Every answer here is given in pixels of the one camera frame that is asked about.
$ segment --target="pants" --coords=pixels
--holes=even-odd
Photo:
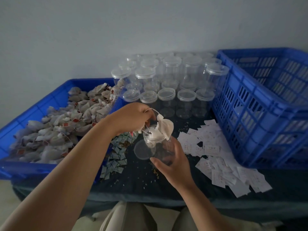
[[[172,231],[198,231],[187,207],[177,217]],[[104,220],[100,231],[157,231],[157,224],[142,203],[120,201]]]

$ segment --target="white wall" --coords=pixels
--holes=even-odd
[[[0,127],[70,78],[119,57],[289,46],[308,50],[308,0],[0,0]]]

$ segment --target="person's left hand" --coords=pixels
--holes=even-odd
[[[156,120],[153,110],[146,104],[136,102],[125,105],[108,115],[105,121],[110,124],[115,134],[119,135],[124,132],[138,131],[145,124],[148,126],[150,119]]]

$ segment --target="blue basket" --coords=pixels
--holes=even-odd
[[[30,174],[49,173],[56,164],[41,164],[41,163],[24,163],[24,162],[7,162],[5,157],[10,154],[9,147],[16,141],[15,133],[24,129],[29,120],[40,121],[47,113],[49,106],[55,109],[66,107],[68,101],[68,91],[72,87],[79,87],[82,91],[90,91],[94,87],[108,83],[113,86],[113,78],[91,78],[91,79],[71,79],[55,89],[52,93],[45,96],[35,105],[16,117],[13,121],[0,129],[0,179],[9,180],[13,175],[20,177],[27,177]],[[123,100],[118,99],[114,104],[110,113],[120,109],[124,106]]]
[[[308,54],[240,49],[217,58],[230,72],[212,108],[238,163],[308,169]]]

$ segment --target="forearm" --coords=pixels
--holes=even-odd
[[[196,185],[178,189],[199,231],[225,231],[233,228]]]
[[[95,125],[10,215],[2,230],[71,230],[113,138],[108,127],[108,118]]]

